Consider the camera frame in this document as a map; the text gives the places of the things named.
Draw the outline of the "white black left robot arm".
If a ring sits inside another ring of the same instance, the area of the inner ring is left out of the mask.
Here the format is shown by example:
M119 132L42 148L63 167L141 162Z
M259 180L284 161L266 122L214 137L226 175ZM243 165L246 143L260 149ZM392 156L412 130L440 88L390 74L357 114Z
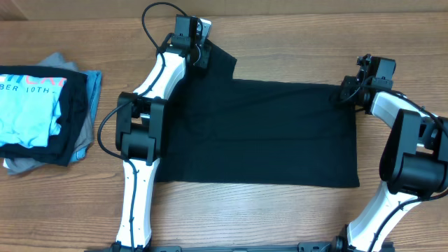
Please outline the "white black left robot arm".
M151 201L155 175L166 143L168 101L188 69L206 69L212 23L195 16L176 16L146 80L118 97L115 147L123 159L125 188L122 218L112 251L147 251L152 238Z

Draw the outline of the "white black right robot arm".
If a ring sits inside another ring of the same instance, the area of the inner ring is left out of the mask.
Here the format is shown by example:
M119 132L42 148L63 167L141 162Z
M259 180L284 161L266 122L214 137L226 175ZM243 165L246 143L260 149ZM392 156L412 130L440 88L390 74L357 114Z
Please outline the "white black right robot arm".
M366 54L356 76L345 76L338 105L356 105L391 129L379 162L381 182L361 214L327 251L392 251L392 229L422 202L447 196L447 119L393 90L396 61Z

